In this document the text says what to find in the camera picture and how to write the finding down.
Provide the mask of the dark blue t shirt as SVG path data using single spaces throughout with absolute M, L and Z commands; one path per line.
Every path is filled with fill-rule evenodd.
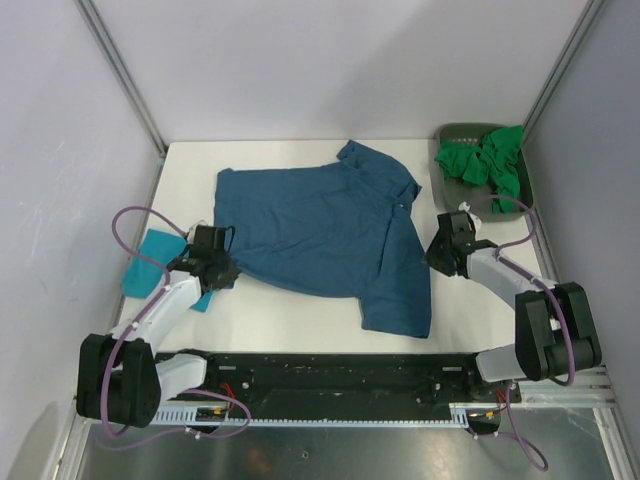
M 421 187 L 393 157 L 353 140 L 333 163 L 217 175 L 214 222 L 230 255 L 278 288 L 356 298 L 364 330 L 426 338 L 430 271 L 411 219 Z

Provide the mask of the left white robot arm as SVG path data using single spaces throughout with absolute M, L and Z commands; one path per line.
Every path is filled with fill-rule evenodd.
M 166 266 L 159 285 L 128 324 L 90 334 L 80 346 L 76 412 L 89 419 L 143 428 L 165 401 L 189 390 L 214 397 L 220 374 L 196 354 L 157 361 L 159 347 L 181 317 L 241 273 L 231 259 L 233 226 L 198 225 L 193 240 Z

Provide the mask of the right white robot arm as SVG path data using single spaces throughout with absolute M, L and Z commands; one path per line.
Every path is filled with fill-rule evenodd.
M 448 277 L 463 277 L 491 291 L 514 312 L 514 341 L 475 356 L 461 376 L 463 393 L 484 401 L 498 382 L 551 380 L 570 385 L 597 367 L 602 350 L 584 288 L 540 277 L 511 260 L 495 243 L 478 240 L 479 221 L 465 211 L 437 217 L 438 230 L 424 260 Z

